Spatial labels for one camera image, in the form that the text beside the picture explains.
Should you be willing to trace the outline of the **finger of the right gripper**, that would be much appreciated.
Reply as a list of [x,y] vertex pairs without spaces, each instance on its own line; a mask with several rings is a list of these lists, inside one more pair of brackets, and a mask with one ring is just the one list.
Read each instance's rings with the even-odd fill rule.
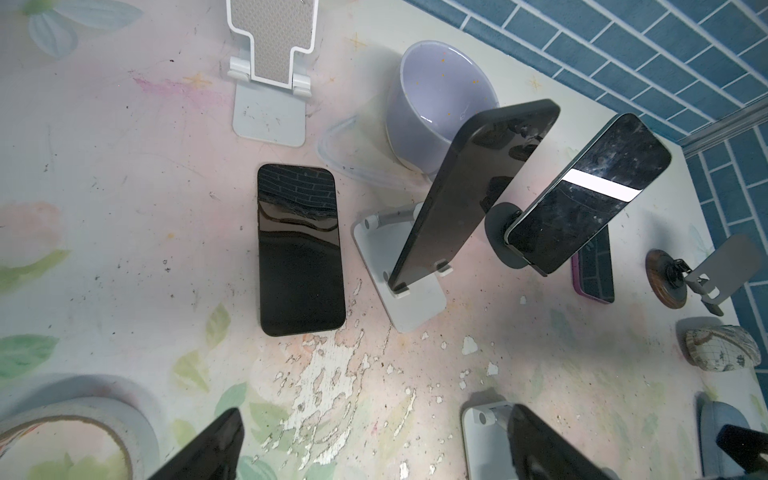
[[767,473],[767,434],[726,424],[719,431],[716,444],[746,474]]

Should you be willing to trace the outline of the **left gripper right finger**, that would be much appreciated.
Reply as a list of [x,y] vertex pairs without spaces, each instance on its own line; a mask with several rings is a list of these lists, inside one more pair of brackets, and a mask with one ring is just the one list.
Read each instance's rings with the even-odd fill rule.
[[512,407],[507,436],[519,479],[610,479],[603,469],[522,404]]

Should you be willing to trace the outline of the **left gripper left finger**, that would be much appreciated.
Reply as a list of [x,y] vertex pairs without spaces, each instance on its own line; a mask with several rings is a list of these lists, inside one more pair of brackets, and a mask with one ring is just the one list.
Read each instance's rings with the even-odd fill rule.
[[150,479],[234,480],[244,438],[241,413],[229,408]]

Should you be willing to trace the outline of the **purple-cased black phone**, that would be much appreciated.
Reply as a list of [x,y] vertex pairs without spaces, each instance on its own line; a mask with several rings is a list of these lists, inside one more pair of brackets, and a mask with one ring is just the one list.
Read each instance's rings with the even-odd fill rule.
[[605,226],[572,258],[575,291],[601,304],[615,301],[609,228]]

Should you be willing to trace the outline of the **wooden base metal stand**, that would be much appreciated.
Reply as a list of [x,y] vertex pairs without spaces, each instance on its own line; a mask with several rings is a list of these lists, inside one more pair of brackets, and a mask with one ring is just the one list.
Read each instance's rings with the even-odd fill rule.
[[720,305],[754,277],[767,262],[767,255],[745,234],[729,237],[696,268],[682,258],[674,259],[660,249],[645,257],[649,285],[663,305],[685,306],[688,291],[700,296],[713,315],[722,317]]

